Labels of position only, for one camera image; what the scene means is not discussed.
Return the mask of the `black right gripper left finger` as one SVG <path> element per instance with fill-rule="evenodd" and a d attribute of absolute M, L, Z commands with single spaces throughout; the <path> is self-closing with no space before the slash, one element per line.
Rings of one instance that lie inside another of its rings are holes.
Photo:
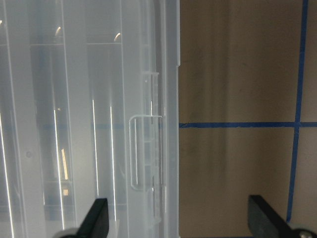
<path fill-rule="evenodd" d="M 106 238 L 109 233 L 108 202 L 98 198 L 77 231 L 78 238 Z"/>

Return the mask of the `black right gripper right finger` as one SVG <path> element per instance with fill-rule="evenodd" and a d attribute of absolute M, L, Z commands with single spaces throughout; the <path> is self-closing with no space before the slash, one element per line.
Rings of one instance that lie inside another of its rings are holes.
<path fill-rule="evenodd" d="M 248 228 L 254 238 L 300 238 L 260 195 L 248 198 Z"/>

